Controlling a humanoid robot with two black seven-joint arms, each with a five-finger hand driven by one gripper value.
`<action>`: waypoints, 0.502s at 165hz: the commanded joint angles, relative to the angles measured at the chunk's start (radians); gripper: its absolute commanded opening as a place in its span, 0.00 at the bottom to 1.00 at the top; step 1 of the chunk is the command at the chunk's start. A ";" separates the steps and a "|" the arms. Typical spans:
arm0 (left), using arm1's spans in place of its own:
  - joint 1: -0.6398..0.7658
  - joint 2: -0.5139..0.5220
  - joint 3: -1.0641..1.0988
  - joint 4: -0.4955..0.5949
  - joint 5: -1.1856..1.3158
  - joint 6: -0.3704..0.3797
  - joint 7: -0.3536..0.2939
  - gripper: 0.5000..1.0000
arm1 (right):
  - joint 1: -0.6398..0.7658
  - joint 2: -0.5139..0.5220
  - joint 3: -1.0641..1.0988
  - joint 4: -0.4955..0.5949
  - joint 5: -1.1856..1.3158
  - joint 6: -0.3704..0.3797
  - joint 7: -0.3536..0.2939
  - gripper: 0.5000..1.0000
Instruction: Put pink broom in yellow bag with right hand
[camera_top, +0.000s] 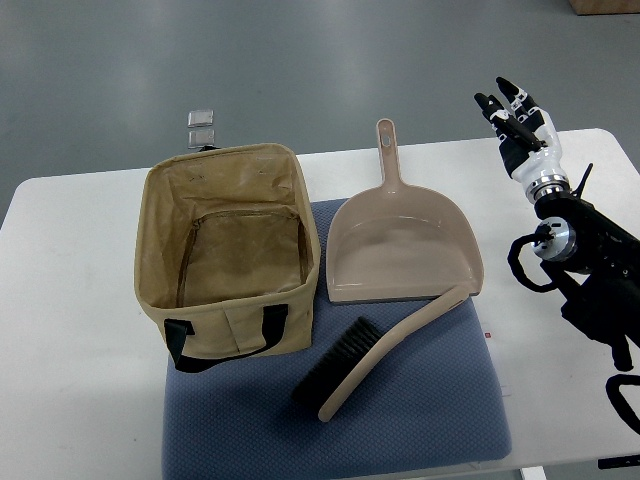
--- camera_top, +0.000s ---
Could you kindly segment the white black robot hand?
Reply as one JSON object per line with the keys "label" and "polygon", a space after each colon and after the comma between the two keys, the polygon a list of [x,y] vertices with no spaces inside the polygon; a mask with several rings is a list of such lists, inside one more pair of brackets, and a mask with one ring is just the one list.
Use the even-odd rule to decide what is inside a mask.
{"label": "white black robot hand", "polygon": [[555,191],[567,191],[569,180],[560,165],[562,147],[550,115],[533,97],[498,77],[506,102],[477,93],[474,100],[498,138],[508,176],[518,182],[530,203]]}

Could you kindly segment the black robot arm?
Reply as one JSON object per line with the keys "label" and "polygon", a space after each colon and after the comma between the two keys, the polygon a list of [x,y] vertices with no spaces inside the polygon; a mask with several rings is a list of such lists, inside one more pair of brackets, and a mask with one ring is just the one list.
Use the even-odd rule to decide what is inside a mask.
{"label": "black robot arm", "polygon": [[571,190],[563,178],[534,183],[536,230],[513,241],[515,279],[538,293],[559,291],[561,315],[587,338],[611,348],[618,373],[605,384],[621,420],[639,431],[639,415],[621,392],[637,386],[629,344],[639,342],[639,240],[582,198],[593,166]]}

